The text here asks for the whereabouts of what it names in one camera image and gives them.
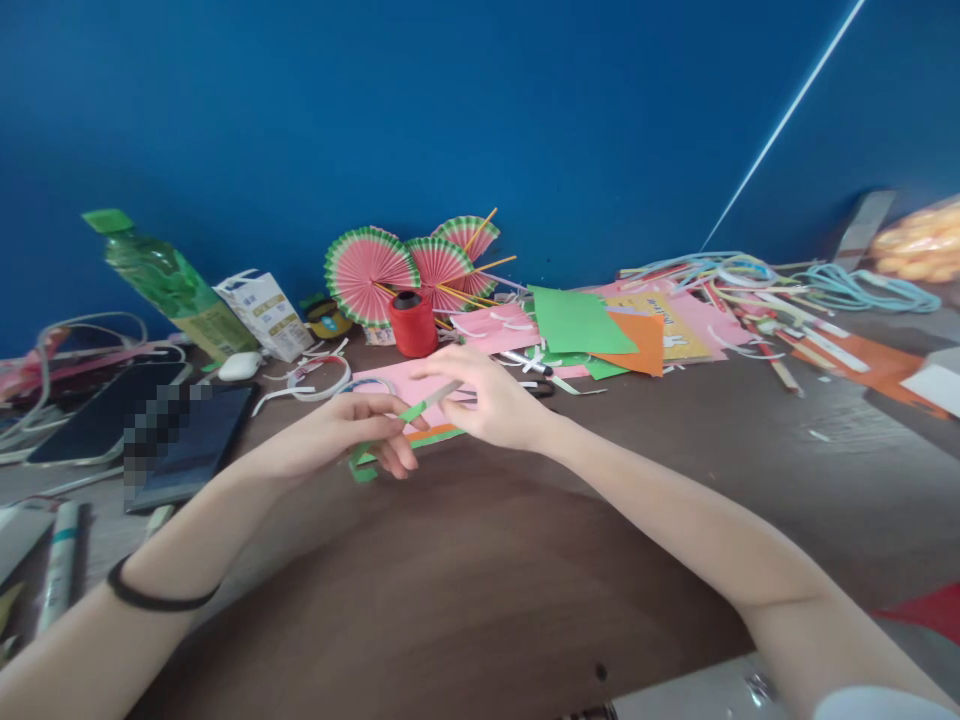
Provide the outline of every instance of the wooden table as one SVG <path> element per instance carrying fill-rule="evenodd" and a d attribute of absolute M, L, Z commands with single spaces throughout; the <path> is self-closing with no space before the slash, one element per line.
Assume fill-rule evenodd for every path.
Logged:
<path fill-rule="evenodd" d="M 952 310 L 909 318 L 939 337 L 839 322 L 920 353 L 960 340 Z M 757 512 L 866 607 L 960 578 L 960 463 L 938 449 L 960 448 L 960 425 L 789 365 L 805 399 L 737 358 L 544 402 Z M 311 409 L 268 403 L 241 452 Z M 336 467 L 278 506 L 134 717 L 550 718 L 750 649 L 719 596 L 566 470 L 466 436 L 418 457 L 409 481 Z M 76 499 L 96 503 L 94 580 L 142 521 L 122 517 L 119 482 Z"/>

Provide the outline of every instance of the bottle cap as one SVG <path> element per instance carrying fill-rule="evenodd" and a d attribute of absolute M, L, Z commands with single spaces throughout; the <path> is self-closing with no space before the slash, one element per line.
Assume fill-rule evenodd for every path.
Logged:
<path fill-rule="evenodd" d="M 397 310 L 409 310 L 410 308 L 415 308 L 421 302 L 423 302 L 423 298 L 415 292 L 404 290 L 403 292 L 397 293 L 397 296 L 393 299 L 393 306 Z"/>
<path fill-rule="evenodd" d="M 91 210 L 80 217 L 101 235 L 123 232 L 134 227 L 133 220 L 128 218 L 122 210 Z"/>

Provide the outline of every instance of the black hair tie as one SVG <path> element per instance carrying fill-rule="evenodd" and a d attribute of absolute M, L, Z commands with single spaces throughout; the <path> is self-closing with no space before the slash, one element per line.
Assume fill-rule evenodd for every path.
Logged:
<path fill-rule="evenodd" d="M 204 595 L 201 598 L 195 598 L 193 600 L 167 600 L 165 598 L 155 598 L 150 595 L 144 595 L 139 590 L 134 590 L 124 583 L 120 578 L 120 573 L 123 572 L 123 565 L 129 559 L 130 556 L 127 555 L 113 566 L 110 574 L 107 575 L 107 585 L 110 586 L 113 594 L 120 600 L 127 605 L 132 605 L 141 610 L 152 610 L 153 612 L 186 612 L 188 610 L 196 610 L 210 602 L 213 596 L 217 594 L 217 590 L 220 589 L 220 586 L 217 585 L 209 595 Z"/>

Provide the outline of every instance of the red thread spool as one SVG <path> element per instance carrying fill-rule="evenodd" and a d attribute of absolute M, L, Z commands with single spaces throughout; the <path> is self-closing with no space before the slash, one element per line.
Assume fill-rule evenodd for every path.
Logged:
<path fill-rule="evenodd" d="M 415 292 L 404 290 L 393 299 L 390 324 L 397 350 L 406 357 L 426 357 L 440 344 L 430 301 Z"/>

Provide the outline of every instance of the smartphone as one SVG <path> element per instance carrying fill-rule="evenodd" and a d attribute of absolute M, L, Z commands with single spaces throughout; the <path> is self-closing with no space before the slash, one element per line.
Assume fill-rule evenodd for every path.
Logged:
<path fill-rule="evenodd" d="M 27 465 L 94 465 L 123 452 L 123 430 L 142 413 L 158 389 L 179 385 L 190 363 L 131 365 L 80 408 L 24 461 Z"/>
<path fill-rule="evenodd" d="M 123 452 L 124 505 L 145 513 L 183 503 L 223 468 L 259 386 L 171 387 L 128 429 Z"/>

